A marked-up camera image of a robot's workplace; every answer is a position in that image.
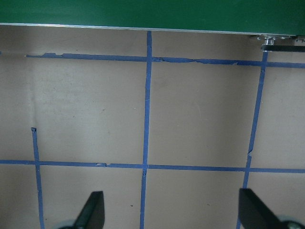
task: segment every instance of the grid square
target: grid square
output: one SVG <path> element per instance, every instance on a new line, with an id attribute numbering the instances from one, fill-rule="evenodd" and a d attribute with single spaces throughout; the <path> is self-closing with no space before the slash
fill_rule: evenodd
<path id="1" fill-rule="evenodd" d="M 275 215 L 305 223 L 305 174 L 250 173 L 248 186 Z"/>
<path id="2" fill-rule="evenodd" d="M 141 169 L 42 166 L 46 228 L 76 219 L 93 191 L 104 192 L 104 229 L 139 228 L 141 175 Z"/>
<path id="3" fill-rule="evenodd" d="M 33 160 L 33 88 L 28 59 L 0 55 L 0 159 Z"/>
<path id="4" fill-rule="evenodd" d="M 305 168 L 304 73 L 266 69 L 251 167 Z"/>
<path id="5" fill-rule="evenodd" d="M 153 64 L 148 163 L 244 167 L 259 71 Z"/>
<path id="6" fill-rule="evenodd" d="M 35 166 L 0 165 L 0 181 L 1 228 L 40 228 Z"/>
<path id="7" fill-rule="evenodd" d="M 149 170 L 145 229 L 235 228 L 241 172 Z"/>
<path id="8" fill-rule="evenodd" d="M 152 32 L 152 55 L 191 59 L 228 59 L 261 61 L 261 42 L 248 35 Z"/>
<path id="9" fill-rule="evenodd" d="M 31 59 L 40 158 L 142 162 L 143 62 Z"/>
<path id="10" fill-rule="evenodd" d="M 146 31 L 0 26 L 0 51 L 146 56 Z"/>

